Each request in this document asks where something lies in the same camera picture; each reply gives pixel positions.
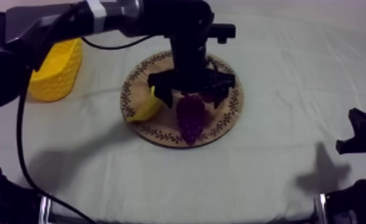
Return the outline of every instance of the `black wire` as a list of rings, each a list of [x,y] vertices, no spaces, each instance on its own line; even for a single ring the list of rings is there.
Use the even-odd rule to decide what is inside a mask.
[[[57,28],[57,26],[63,22],[63,20],[68,20],[73,14],[79,9],[80,4],[73,5],[71,8],[69,8],[65,13],[62,13],[58,18],[54,21],[54,23],[51,25],[51,27],[48,29],[44,39],[43,44],[48,41],[49,36],[51,33]],[[24,178],[26,179],[27,183],[35,190],[36,192],[40,193],[41,195],[46,196],[47,198],[51,199],[52,201],[60,204],[61,206],[71,210],[75,214],[78,214],[80,217],[85,219],[90,224],[96,224],[90,217],[85,215],[84,213],[80,212],[75,207],[67,204],[66,202],[60,200],[59,198],[52,196],[51,194],[45,192],[40,187],[38,187],[31,176],[29,175],[29,172],[27,170],[26,161],[24,160],[24,153],[23,153],[23,138],[22,138],[22,131],[23,131],[23,114],[24,114],[24,103],[26,101],[26,95],[27,95],[27,89],[29,87],[30,82],[30,75],[29,74],[26,79],[23,82],[21,94],[19,98],[18,103],[18,109],[17,109],[17,118],[16,118],[16,144],[17,144],[17,156],[19,159],[19,164],[21,171],[23,173]]]
[[[45,192],[40,187],[38,187],[33,179],[30,177],[29,172],[27,171],[26,162],[24,161],[24,153],[23,153],[23,139],[22,139],[22,131],[23,131],[23,114],[24,114],[24,103],[26,101],[26,95],[27,95],[27,87],[29,86],[30,80],[27,79],[25,85],[23,86],[23,92],[20,94],[19,103],[18,103],[18,109],[17,109],[17,118],[16,118],[16,144],[17,144],[17,156],[19,159],[19,164],[21,171],[24,175],[24,178],[26,179],[27,183],[38,193],[48,197],[52,201],[60,204],[61,206],[71,210],[75,214],[78,214],[82,218],[84,218],[87,222],[91,224],[96,224],[90,217],[86,216],[84,213],[80,212],[75,207],[67,204],[66,202],[60,200],[57,197],[52,196],[51,194]]]
[[[139,44],[143,41],[146,41],[148,40],[149,38],[153,38],[155,35],[150,35],[150,36],[146,36],[144,38],[141,38],[139,39],[138,41],[134,41],[134,42],[131,42],[131,43],[128,43],[126,45],[122,45],[122,46],[99,46],[95,43],[91,43],[89,42],[86,38],[82,37],[82,40],[84,41],[84,43],[92,46],[93,48],[98,48],[98,49],[101,49],[101,50],[120,50],[120,49],[124,49],[124,48],[129,48],[131,46],[134,46],[136,44]]]

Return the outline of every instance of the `yellow banana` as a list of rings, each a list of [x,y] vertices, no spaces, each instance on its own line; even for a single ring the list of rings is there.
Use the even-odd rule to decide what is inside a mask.
[[[161,108],[162,101],[155,96],[155,87],[151,86],[151,94],[143,105],[138,108],[133,117],[127,117],[127,122],[142,122],[153,117]]]

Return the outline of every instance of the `round wooden board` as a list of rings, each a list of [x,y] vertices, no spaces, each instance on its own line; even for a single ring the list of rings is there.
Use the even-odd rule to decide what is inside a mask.
[[[213,60],[219,71],[235,75],[233,69],[223,60],[208,54],[207,60]],[[150,89],[147,85],[148,75],[173,68],[170,51],[155,54],[136,66],[123,84],[121,91],[121,110],[123,116],[131,117],[147,99]],[[243,107],[243,89],[236,76],[236,86],[230,88],[229,96],[215,110],[213,103],[205,103],[207,117],[204,131],[194,145],[187,145],[180,137],[177,127],[176,104],[183,96],[173,91],[173,108],[165,104],[159,112],[145,122],[129,123],[130,127],[141,137],[156,145],[167,148],[193,148],[208,144],[226,134],[237,122]]]

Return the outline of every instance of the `grape bunch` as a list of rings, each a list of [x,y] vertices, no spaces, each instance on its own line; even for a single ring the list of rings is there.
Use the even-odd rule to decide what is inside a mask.
[[[204,130],[205,104],[197,96],[184,95],[176,106],[182,139],[193,145]]]

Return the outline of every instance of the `yellow basket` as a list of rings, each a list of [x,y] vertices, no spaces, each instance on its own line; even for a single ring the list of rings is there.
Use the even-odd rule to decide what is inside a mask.
[[[41,68],[30,79],[30,94],[42,101],[56,101],[67,96],[82,62],[82,42],[73,39],[55,44]]]

